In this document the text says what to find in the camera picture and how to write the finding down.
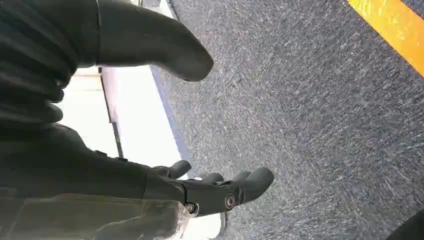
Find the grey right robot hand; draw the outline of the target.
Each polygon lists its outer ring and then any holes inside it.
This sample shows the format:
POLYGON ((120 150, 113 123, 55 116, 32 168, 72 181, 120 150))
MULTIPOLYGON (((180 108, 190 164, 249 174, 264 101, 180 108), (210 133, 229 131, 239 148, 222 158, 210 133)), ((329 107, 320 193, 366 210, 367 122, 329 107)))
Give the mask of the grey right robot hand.
POLYGON ((62 194, 171 200, 200 217, 263 195, 266 167, 181 180, 191 165, 149 167, 89 149, 57 106, 79 68, 155 65, 199 82, 214 61, 181 22, 124 0, 0 3, 0 187, 15 198, 62 194))

